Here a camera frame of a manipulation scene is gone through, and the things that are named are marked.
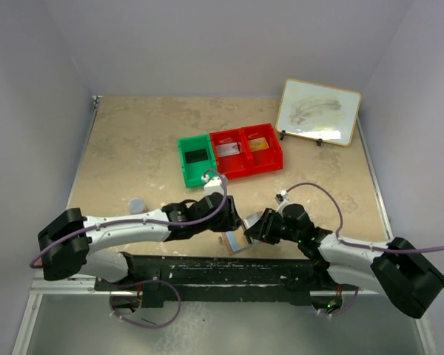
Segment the silver striped card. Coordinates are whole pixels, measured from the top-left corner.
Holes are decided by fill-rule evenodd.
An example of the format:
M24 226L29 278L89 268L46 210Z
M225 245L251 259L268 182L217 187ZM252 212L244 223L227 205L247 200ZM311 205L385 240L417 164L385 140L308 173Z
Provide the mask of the silver striped card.
M219 144L215 149L219 158L239 155L241 153L241 148L238 142Z

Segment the green plastic bin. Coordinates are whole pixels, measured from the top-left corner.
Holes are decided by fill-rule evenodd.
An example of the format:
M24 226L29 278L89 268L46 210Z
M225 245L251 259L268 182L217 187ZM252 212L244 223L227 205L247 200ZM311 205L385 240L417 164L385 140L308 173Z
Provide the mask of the green plastic bin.
M212 142L208 134L178 139L178 151L185 187L204 185L202 176L208 169L217 169Z

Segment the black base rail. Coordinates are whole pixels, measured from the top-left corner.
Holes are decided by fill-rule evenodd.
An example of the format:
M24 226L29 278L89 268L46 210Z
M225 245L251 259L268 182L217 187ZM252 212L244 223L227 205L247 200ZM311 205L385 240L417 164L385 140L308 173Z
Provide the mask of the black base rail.
M323 269L311 260L234 257L176 257L135 255L130 274L114 284L99 277L99 291L135 291L143 281L145 308L166 301L286 302L311 305L312 296L338 290Z

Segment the small framed whiteboard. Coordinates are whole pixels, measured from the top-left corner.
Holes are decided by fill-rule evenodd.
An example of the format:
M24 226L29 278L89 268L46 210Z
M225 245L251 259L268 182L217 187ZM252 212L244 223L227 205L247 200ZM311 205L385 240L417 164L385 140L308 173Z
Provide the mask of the small framed whiteboard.
M361 102L359 92L290 78L283 88L275 129L282 136L348 146Z

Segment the right red plastic bin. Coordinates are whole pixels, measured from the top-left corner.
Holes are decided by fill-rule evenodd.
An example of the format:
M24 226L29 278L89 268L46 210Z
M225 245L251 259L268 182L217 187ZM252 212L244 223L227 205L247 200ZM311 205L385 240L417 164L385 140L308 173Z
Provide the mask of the right red plastic bin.
M253 175L283 168L283 150L271 124L245 126L241 131L248 143Z

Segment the gold card in red bin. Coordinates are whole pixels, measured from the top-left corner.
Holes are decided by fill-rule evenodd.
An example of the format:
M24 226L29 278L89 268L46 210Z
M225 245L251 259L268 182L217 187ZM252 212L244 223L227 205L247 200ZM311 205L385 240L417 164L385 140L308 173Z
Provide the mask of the gold card in red bin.
M265 137L248 140L248 145L251 152L259 152L269 148L268 141Z

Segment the red plastic bin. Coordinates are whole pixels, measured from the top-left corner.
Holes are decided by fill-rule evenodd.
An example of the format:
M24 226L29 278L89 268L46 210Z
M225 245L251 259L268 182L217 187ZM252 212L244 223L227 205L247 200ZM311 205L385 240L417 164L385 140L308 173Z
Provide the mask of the red plastic bin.
M253 175L283 168L283 150L271 124L245 126L241 131L248 143Z
M212 132L209 136L218 171L229 180L248 177L252 172L252 159L241 129Z

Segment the middle red plastic bin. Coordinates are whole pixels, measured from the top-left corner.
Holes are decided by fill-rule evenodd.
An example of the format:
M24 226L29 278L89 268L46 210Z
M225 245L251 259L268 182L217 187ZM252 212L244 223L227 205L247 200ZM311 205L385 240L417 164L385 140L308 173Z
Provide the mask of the middle red plastic bin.
M252 172L252 159L241 129L212 132L209 136L218 171L229 180L248 177Z

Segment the clear jar of paper clips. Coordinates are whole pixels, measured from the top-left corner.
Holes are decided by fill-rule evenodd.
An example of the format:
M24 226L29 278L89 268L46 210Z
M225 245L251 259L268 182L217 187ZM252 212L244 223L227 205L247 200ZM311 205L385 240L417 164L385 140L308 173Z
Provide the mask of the clear jar of paper clips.
M147 211L147 204L141 197L133 197L127 202L127 209L130 214L142 214Z

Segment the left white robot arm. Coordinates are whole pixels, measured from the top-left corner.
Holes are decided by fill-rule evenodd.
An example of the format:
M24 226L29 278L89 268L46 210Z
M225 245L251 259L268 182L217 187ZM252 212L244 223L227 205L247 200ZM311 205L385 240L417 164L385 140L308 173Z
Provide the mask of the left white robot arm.
M130 256L112 252L114 246L188 240L204 231L235 231L241 224L233 198L219 192L120 217L84 216L71 208L38 233L40 254L31 265L41 268L47 281L86 274L118 283L133 271Z

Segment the black card in green bin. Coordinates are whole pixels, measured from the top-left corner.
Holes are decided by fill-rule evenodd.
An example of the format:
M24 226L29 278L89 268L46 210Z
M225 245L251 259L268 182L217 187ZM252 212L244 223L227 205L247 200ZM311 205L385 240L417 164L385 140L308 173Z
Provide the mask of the black card in green bin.
M196 149L184 153L184 162L186 164L199 163L205 160L209 160L209 153L206 149Z

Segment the pink leather card holder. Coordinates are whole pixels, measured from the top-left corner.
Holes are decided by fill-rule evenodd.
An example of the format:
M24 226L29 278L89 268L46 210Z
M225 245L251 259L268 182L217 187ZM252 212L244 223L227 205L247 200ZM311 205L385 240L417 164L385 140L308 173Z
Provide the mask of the pink leather card holder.
M236 231L227 231L221 234L221 242L226 246L230 255L245 251L256 243L257 240L247 237L245 231L260 219L262 212L256 212L242 219L240 227Z

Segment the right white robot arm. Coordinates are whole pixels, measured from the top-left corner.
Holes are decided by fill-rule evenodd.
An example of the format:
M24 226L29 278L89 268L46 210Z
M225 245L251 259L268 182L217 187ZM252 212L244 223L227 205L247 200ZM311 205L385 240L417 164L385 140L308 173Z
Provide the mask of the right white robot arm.
M419 319L444 288L444 275L407 240L368 245L316 226L300 204L267 208L244 232L268 244L296 243L334 283L386 296L405 315Z

